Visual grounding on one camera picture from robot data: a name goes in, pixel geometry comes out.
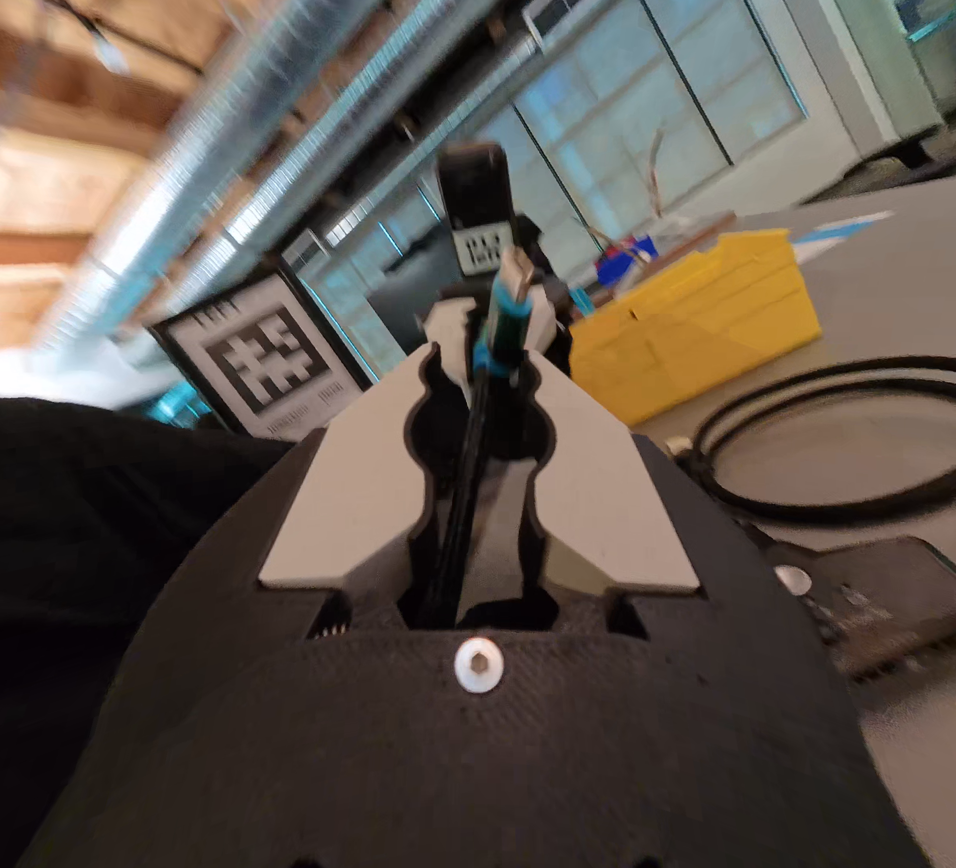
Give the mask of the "frosted window wall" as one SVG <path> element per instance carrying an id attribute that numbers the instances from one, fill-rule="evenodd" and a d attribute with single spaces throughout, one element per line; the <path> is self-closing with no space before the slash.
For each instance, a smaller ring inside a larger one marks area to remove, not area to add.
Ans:
<path id="1" fill-rule="evenodd" d="M 620 239 L 653 218 L 642 177 L 657 128 L 664 214 L 805 120 L 752 0 L 614 0 L 574 23 L 556 56 L 530 45 L 506 58 L 436 136 L 313 234 L 301 278 L 373 379 L 404 352 L 367 296 L 446 216 L 440 137 L 502 146 L 517 211 L 574 281 L 599 253 L 589 228 Z"/>

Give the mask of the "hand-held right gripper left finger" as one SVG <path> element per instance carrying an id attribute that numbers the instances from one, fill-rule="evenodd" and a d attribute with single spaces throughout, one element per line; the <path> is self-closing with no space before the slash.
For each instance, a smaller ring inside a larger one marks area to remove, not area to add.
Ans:
<path id="1" fill-rule="evenodd" d="M 409 588 L 409 538 L 429 496 L 407 429 L 426 400 L 425 369 L 438 349 L 417 349 L 328 424 L 259 572 L 263 587 Z"/>

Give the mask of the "wooden table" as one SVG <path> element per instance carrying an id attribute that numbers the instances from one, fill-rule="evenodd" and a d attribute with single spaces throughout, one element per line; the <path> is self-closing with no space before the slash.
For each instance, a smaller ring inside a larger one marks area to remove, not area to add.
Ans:
<path id="1" fill-rule="evenodd" d="M 637 259 L 638 265 L 664 266 L 676 260 L 675 254 L 685 254 L 688 249 L 698 248 L 702 241 L 731 229 L 738 220 L 733 210 L 721 210 L 713 214 L 692 218 L 669 214 L 652 218 L 649 222 L 628 232 L 620 239 L 613 239 L 601 231 L 589 228 L 602 249 L 593 261 L 596 272 L 604 264 L 615 260 L 618 254 Z"/>

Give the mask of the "blue paper sheet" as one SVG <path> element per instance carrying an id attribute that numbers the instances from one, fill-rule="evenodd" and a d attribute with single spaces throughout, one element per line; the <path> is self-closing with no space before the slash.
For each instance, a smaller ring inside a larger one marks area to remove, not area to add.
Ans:
<path id="1" fill-rule="evenodd" d="M 895 216 L 892 210 L 883 210 L 850 219 L 831 222 L 807 233 L 792 235 L 792 247 L 798 265 L 807 264 L 819 255 L 846 242 L 856 234 Z"/>

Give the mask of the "white curved holder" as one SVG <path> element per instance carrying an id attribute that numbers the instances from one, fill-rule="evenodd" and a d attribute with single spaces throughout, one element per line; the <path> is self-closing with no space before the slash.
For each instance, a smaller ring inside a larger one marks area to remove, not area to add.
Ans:
<path id="1" fill-rule="evenodd" d="M 663 216 L 663 194 L 660 179 L 659 157 L 663 148 L 666 129 L 659 127 L 652 135 L 646 152 L 646 167 L 642 181 L 648 198 L 651 216 L 660 219 Z"/>

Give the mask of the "framed marker sign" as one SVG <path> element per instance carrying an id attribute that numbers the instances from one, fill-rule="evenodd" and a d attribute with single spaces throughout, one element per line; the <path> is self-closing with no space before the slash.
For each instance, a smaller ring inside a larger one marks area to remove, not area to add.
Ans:
<path id="1" fill-rule="evenodd" d="M 148 332 L 229 430 L 257 439 L 298 443 L 373 384 L 283 260 Z"/>

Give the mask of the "silver ventilation duct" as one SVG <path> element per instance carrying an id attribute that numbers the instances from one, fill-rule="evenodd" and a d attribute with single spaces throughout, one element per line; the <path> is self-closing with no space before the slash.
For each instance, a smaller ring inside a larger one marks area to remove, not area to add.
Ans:
<path id="1" fill-rule="evenodd" d="M 325 113 L 197 251 L 155 315 L 180 312 L 256 265 L 497 1 L 412 0 Z"/>
<path id="2" fill-rule="evenodd" d="M 126 321 L 381 1 L 260 0 L 42 320 L 30 344 L 37 368 L 67 366 Z"/>

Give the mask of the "person's left forearm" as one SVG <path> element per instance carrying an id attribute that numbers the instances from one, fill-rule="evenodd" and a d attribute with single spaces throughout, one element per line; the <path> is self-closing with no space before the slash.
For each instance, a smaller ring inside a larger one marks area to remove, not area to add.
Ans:
<path id="1" fill-rule="evenodd" d="M 293 449 L 35 398 L 1 405 L 2 595 L 161 587 L 185 555 Z"/>

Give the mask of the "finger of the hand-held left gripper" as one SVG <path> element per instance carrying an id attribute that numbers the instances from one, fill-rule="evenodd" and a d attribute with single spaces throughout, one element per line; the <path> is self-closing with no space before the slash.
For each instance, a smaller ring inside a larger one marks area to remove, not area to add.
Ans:
<path id="1" fill-rule="evenodd" d="M 475 298 L 451 298 L 435 303 L 424 321 L 427 342 L 439 348 L 441 366 L 455 384 L 472 384 L 473 348 L 479 308 Z"/>
<path id="2" fill-rule="evenodd" d="M 554 343 L 557 332 L 556 310 L 551 301 L 532 300 L 523 350 L 543 355 Z"/>

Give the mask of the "yellow plastic bin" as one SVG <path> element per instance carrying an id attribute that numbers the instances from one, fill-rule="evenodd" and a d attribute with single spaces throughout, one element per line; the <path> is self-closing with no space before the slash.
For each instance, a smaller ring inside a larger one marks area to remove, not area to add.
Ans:
<path id="1" fill-rule="evenodd" d="M 571 328 L 572 380 L 635 426 L 819 339 L 786 229 L 722 234 Z"/>

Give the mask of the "blue plastic bin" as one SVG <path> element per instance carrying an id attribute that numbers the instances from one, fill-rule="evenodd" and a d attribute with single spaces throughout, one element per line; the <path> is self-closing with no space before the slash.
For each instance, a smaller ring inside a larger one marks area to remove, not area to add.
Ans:
<path id="1" fill-rule="evenodd" d="M 641 270 L 659 256 L 650 235 L 629 235 L 610 241 L 595 262 L 597 281 L 604 288 L 615 287 L 633 269 Z"/>

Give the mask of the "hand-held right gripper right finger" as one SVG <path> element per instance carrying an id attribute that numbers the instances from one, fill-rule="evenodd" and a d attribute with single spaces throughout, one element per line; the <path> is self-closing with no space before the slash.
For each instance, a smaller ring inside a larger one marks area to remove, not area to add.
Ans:
<path id="1" fill-rule="evenodd" d="M 545 453 L 529 479 L 540 582 L 587 596 L 692 596 L 701 587 L 627 426 L 540 352 L 528 363 Z"/>

